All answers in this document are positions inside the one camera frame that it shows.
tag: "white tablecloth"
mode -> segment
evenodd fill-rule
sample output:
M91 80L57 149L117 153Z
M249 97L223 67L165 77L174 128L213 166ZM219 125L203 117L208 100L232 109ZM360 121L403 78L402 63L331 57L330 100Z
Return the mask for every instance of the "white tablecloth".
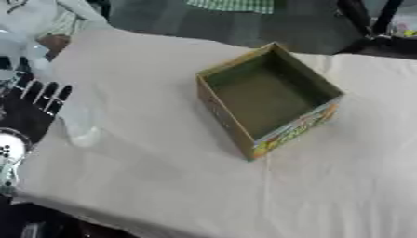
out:
M417 234L417 62L299 55L346 92L336 117L246 162L195 93L195 73L248 49L84 33L55 61L94 92L101 143L55 124L22 195L143 237L387 238Z

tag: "checkered cloth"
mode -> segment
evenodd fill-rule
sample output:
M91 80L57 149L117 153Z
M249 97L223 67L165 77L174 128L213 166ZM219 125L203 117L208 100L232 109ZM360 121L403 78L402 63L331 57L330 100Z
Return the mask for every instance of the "checkered cloth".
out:
M188 0L187 4L219 11L274 13L274 0Z

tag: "floor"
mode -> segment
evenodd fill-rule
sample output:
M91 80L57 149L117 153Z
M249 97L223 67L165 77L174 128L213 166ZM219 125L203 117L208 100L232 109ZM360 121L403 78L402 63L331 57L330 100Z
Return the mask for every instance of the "floor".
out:
M335 18L335 0L287 0L275 13L209 11L186 0L112 0L110 22L135 33L201 38L256 47L272 41L289 50L333 54L359 37L344 18Z

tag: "open box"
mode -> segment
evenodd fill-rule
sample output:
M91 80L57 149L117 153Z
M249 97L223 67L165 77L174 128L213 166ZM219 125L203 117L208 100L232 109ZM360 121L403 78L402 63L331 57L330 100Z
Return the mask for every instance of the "open box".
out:
M335 113L343 92L273 43L197 75L198 96L250 159Z

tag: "black glove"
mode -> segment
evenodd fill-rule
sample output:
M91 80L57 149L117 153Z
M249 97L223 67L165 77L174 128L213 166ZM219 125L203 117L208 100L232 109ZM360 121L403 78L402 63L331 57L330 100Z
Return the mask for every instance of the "black glove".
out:
M55 82L44 86L43 83L33 80L31 73L24 74L5 97L0 99L3 107L0 129L17 131L32 145L38 143L72 92L71 86L65 86L57 94L58 87Z
M71 92L71 86L44 86L25 73L0 99L0 194L14 195L21 162L47 133Z

